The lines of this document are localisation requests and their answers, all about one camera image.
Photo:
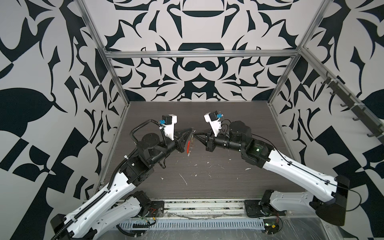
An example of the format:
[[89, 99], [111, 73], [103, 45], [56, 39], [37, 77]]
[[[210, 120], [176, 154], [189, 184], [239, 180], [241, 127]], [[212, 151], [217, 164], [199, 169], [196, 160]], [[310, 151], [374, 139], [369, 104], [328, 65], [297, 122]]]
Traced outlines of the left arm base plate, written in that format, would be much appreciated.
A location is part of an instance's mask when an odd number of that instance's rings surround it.
[[142, 216], [144, 217], [159, 217], [164, 213], [164, 201], [152, 201], [143, 209]]

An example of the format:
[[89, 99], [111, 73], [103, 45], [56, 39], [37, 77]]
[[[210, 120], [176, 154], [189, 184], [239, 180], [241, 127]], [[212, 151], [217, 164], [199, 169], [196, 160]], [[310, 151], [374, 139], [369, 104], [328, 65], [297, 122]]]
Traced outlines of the small circuit board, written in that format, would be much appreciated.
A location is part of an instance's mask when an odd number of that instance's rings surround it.
[[283, 221], [280, 218], [263, 219], [264, 230], [267, 235], [275, 235], [283, 228]]

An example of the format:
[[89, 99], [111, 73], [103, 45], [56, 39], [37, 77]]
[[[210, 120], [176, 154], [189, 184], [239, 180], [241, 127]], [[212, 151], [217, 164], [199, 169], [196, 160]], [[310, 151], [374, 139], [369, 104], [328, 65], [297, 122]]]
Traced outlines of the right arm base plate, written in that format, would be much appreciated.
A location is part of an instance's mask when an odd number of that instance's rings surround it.
[[244, 201], [246, 215], [249, 218], [268, 217], [270, 213], [263, 210], [263, 206], [259, 200], [245, 200]]

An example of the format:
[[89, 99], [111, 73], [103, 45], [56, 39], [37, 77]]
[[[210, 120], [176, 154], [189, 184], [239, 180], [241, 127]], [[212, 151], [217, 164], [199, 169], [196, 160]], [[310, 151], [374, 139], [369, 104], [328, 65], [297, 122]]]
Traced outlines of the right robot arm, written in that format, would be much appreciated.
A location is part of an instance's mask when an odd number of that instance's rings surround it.
[[254, 138], [252, 129], [242, 121], [230, 123], [227, 133], [217, 124], [197, 132], [194, 138], [208, 152], [216, 148], [240, 152], [241, 158], [252, 166], [276, 173], [305, 189], [301, 199], [270, 196], [268, 204], [277, 211], [291, 210], [302, 205], [313, 210], [325, 222], [344, 226], [350, 181], [344, 176], [329, 176], [317, 172], [282, 154], [273, 144]]

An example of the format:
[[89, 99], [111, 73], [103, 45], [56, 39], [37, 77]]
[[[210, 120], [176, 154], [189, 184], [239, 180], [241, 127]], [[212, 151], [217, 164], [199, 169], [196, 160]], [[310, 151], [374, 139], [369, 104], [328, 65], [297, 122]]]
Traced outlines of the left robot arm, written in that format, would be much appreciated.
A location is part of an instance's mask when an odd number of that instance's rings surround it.
[[114, 170], [110, 182], [82, 206], [67, 215], [51, 220], [54, 240], [96, 240], [128, 218], [145, 216], [151, 200], [143, 191], [135, 191], [154, 165], [172, 152], [184, 152], [192, 128], [179, 130], [174, 138], [149, 133]]

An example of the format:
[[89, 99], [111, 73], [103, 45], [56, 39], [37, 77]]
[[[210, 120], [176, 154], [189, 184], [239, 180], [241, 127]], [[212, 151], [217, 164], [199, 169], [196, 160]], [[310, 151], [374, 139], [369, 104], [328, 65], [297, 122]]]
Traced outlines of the wall hook rack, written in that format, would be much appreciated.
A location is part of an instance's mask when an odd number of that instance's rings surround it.
[[362, 122], [370, 131], [367, 134], [369, 138], [376, 138], [382, 145], [384, 144], [384, 123], [381, 121], [358, 97], [338, 78], [332, 78], [329, 72], [320, 74], [323, 78], [322, 86], [330, 89], [330, 100], [328, 103], [329, 111], [335, 98], [342, 101], [340, 107], [351, 111], [355, 117], [353, 121]]

